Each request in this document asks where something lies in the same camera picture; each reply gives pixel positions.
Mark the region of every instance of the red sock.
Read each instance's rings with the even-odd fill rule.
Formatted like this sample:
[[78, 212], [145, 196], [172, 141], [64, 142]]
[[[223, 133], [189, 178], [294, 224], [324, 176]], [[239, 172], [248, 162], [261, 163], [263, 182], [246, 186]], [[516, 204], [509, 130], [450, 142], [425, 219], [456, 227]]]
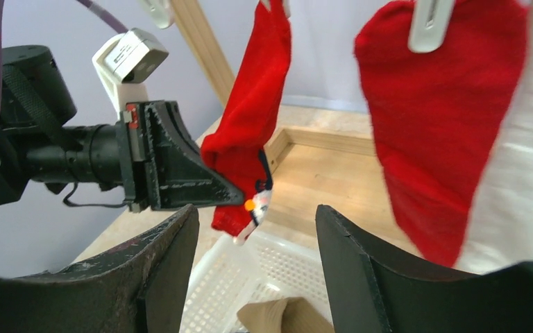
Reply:
[[527, 10], [516, 0], [457, 0], [443, 45], [415, 54], [414, 4], [379, 10], [355, 55], [397, 224], [426, 259], [452, 266], [524, 65]]
[[272, 179], [263, 147], [271, 138], [291, 64], [291, 30], [282, 0], [270, 11], [259, 2], [242, 65], [215, 134], [201, 145], [201, 157], [244, 193], [242, 206], [215, 209], [212, 227], [242, 244], [262, 222]]

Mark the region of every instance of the brown cloth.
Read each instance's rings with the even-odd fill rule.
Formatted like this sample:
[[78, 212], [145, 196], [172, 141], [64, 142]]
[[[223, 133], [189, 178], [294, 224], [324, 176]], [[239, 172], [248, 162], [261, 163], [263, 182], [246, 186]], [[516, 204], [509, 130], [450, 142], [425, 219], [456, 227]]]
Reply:
[[240, 323], [250, 333], [334, 333], [334, 327], [304, 298], [244, 305]]

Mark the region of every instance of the perforated basket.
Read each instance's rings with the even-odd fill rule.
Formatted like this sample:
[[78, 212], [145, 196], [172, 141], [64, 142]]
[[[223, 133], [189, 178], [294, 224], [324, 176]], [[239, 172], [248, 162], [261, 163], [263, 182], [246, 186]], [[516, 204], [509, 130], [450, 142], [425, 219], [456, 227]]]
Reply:
[[191, 274], [180, 333], [245, 332], [236, 316], [245, 304], [294, 296], [332, 322], [316, 251], [260, 231], [243, 246], [224, 235]]

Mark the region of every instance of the wall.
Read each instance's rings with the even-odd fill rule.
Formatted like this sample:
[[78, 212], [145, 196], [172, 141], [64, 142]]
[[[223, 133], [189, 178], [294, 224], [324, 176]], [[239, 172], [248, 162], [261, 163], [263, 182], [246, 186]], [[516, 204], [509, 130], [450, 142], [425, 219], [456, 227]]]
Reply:
[[[290, 0], [293, 60], [283, 103], [368, 112], [353, 57], [354, 38], [388, 0]], [[204, 1], [232, 67], [242, 61], [256, 1]]]
[[[156, 29], [136, 0], [99, 0], [127, 26], [153, 32], [171, 52], [147, 81], [152, 99], [176, 99], [193, 136], [222, 112], [186, 43], [171, 27]], [[113, 32], [73, 0], [9, 0], [3, 45], [45, 44], [51, 48], [78, 108], [69, 124], [115, 121], [111, 103], [91, 65], [92, 55]], [[122, 192], [102, 194], [81, 185], [76, 201], [117, 203]], [[62, 196], [30, 184], [21, 201], [0, 208], [0, 275], [13, 277], [70, 263], [121, 213], [105, 208], [67, 208]]]

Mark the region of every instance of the orange dot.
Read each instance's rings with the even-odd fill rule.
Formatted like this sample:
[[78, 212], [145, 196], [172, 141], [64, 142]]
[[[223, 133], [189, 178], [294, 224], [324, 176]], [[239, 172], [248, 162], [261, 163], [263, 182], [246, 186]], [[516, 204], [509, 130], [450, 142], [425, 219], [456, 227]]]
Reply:
[[256, 205], [254, 204], [254, 201], [252, 201], [251, 199], [248, 199], [245, 203], [244, 203], [244, 208], [246, 208], [246, 210], [248, 210], [249, 212], [253, 211], [255, 208], [256, 208]]

